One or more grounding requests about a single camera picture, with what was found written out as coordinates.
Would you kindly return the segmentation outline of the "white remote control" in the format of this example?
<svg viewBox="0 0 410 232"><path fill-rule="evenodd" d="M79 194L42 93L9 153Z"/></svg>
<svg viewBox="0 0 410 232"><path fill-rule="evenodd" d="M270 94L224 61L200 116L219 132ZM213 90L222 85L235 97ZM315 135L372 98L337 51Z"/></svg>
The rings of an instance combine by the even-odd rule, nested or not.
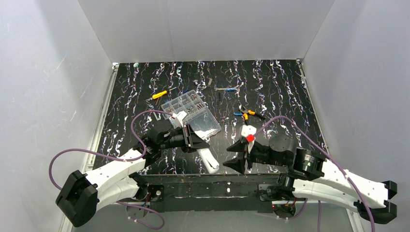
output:
<svg viewBox="0 0 410 232"><path fill-rule="evenodd" d="M209 174L215 174L219 170L219 162L214 158L209 148L203 148L197 150L200 158L202 159L206 170Z"/></svg>

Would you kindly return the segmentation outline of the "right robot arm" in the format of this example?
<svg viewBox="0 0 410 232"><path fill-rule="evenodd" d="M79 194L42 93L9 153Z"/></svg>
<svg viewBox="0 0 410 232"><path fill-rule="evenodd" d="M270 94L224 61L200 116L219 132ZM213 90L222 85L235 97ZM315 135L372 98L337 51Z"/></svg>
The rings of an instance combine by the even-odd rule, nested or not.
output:
<svg viewBox="0 0 410 232"><path fill-rule="evenodd" d="M395 182L374 182L341 171L322 153L299 147L285 134L271 137L267 145L241 138L226 150L236 152L237 156L223 165L240 174L245 174L254 163L287 168L275 184L259 188L262 201L324 201L357 212L361 218L377 224L387 224L397 217L397 206L390 201L397 194Z"/></svg>

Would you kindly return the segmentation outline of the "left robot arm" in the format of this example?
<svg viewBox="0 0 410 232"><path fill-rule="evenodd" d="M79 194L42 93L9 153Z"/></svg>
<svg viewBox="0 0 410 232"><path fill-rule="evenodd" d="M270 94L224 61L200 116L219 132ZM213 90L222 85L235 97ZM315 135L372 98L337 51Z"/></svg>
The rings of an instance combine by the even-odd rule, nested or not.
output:
<svg viewBox="0 0 410 232"><path fill-rule="evenodd" d="M158 121L143 137L145 147L138 144L127 153L101 168L82 173L72 172L56 199L56 205L74 227L90 221L107 205L126 198L149 202L159 200L159 186L151 186L139 171L155 163L162 150L180 148L185 153L198 152L210 174L219 163L203 139L205 131L195 131L187 124L174 128L168 121Z"/></svg>

